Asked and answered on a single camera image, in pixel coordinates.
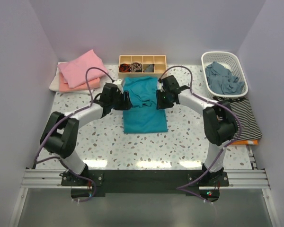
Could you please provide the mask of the teal t shirt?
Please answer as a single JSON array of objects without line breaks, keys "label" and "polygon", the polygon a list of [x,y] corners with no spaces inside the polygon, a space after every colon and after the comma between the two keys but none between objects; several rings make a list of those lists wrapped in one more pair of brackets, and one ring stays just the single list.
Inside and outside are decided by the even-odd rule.
[{"label": "teal t shirt", "polygon": [[151,76],[125,78],[124,91],[129,92],[131,109],[123,111],[124,133],[167,132],[164,109],[157,109],[157,79]]}]

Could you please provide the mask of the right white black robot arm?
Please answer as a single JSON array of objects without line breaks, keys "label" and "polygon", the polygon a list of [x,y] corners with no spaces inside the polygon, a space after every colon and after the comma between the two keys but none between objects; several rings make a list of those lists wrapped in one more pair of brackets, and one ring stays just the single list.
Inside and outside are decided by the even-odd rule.
[{"label": "right white black robot arm", "polygon": [[189,86],[180,86],[176,78],[159,78],[161,88],[156,91],[157,109],[172,108],[175,104],[186,106],[199,113],[203,118],[204,133],[209,141],[203,173],[195,180],[178,187],[185,188],[199,182],[211,186],[218,181],[224,171],[225,149],[241,134],[241,123],[230,104],[226,101],[214,101],[194,93]]}]

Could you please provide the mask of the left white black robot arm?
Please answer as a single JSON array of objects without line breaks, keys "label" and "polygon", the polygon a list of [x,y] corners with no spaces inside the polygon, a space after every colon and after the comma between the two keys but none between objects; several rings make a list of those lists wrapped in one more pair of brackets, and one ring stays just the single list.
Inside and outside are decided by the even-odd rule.
[{"label": "left white black robot arm", "polygon": [[68,173],[63,177],[66,181],[90,186],[92,180],[88,166],[75,151],[79,128],[104,118],[111,110],[123,111],[131,107],[129,92],[124,90],[121,79],[106,83],[102,93],[98,94],[98,99],[93,99],[88,106],[69,113],[51,113],[40,146],[55,154],[66,168]]}]

